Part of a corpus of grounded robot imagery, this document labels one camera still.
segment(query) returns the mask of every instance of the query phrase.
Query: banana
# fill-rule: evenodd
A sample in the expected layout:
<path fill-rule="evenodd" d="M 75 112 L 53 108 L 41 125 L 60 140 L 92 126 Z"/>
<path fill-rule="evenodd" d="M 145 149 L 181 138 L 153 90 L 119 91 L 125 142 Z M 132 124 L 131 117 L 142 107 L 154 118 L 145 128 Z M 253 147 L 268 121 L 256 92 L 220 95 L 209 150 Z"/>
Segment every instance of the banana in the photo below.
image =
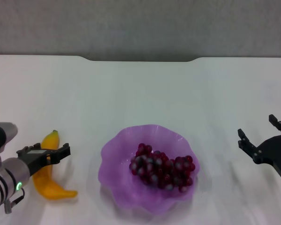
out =
<path fill-rule="evenodd" d="M 53 130 L 43 139 L 41 148 L 50 150 L 57 150 L 59 148 L 59 135 L 56 130 Z M 32 176 L 32 179 L 38 193 L 48 200 L 74 198 L 78 194 L 77 191 L 64 190 L 52 180 L 52 165 L 40 169 Z"/>

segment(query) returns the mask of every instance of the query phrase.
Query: green indicator light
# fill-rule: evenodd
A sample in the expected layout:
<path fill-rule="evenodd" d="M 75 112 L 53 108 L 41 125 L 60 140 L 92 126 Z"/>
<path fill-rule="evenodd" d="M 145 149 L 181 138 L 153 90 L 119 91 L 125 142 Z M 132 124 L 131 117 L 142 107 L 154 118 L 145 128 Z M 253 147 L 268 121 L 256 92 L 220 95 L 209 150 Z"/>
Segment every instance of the green indicator light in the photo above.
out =
<path fill-rule="evenodd" d="M 17 187 L 16 187 L 15 189 L 18 191 L 18 190 L 20 190 L 20 189 L 21 189 L 21 187 L 22 187 L 22 183 L 21 183 L 21 182 L 19 182 L 19 183 L 17 184 Z"/>

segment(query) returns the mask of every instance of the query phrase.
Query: robotic arm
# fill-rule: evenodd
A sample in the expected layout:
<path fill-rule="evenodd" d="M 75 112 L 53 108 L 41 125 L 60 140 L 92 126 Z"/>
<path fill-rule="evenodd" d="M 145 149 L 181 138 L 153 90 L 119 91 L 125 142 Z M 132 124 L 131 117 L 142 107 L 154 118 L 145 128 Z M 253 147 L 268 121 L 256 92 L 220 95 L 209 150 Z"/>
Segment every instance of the robotic arm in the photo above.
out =
<path fill-rule="evenodd" d="M 274 115 L 269 115 L 270 123 L 281 131 L 281 121 L 278 122 Z M 253 159 L 256 164 L 266 163 L 271 165 L 277 173 L 281 176 L 281 135 L 272 137 L 264 141 L 260 146 L 255 147 L 249 139 L 246 137 L 244 132 L 239 129 L 238 136 L 240 141 L 238 141 L 238 146 L 241 148 L 248 156 Z"/>
<path fill-rule="evenodd" d="M 0 122 L 0 153 L 17 133 L 15 124 Z M 58 150 L 41 149 L 38 143 L 17 151 L 17 154 L 18 158 L 8 158 L 3 162 L 0 157 L 0 206 L 4 204 L 6 214 L 11 213 L 12 208 L 23 200 L 25 192 L 22 187 L 28 182 L 30 176 L 44 166 L 58 164 L 71 152 L 68 143 Z M 10 198 L 19 190 L 22 190 L 23 195 L 11 202 Z"/>

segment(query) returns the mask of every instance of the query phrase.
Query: cable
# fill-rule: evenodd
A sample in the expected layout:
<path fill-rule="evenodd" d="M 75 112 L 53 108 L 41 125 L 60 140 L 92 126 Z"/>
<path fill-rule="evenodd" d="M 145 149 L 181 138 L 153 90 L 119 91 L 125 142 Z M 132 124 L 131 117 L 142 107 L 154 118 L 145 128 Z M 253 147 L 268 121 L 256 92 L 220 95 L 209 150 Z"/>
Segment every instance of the cable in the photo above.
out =
<path fill-rule="evenodd" d="M 20 201 L 22 201 L 22 200 L 24 199 L 24 197 L 25 197 L 25 191 L 24 191 L 23 188 L 21 188 L 21 190 L 22 190 L 22 192 L 23 192 L 23 195 L 20 196 L 20 197 L 18 197 L 17 199 L 15 199 L 15 200 L 13 200 L 13 201 L 11 202 L 11 206 L 12 206 L 12 207 L 14 207 L 15 205 L 17 205 Z"/>

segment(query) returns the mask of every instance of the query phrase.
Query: bunch of grapes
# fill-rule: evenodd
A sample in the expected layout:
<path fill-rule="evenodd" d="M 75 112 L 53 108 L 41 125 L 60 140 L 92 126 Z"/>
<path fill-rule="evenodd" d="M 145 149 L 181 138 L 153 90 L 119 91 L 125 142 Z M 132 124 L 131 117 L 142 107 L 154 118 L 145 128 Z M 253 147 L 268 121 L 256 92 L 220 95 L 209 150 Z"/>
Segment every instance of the bunch of grapes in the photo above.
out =
<path fill-rule="evenodd" d="M 180 192 L 186 192 L 192 185 L 190 175 L 195 168 L 191 156 L 169 159 L 164 152 L 153 152 L 152 146 L 144 143 L 139 144 L 129 165 L 131 173 L 144 184 L 169 191 L 178 187 Z"/>

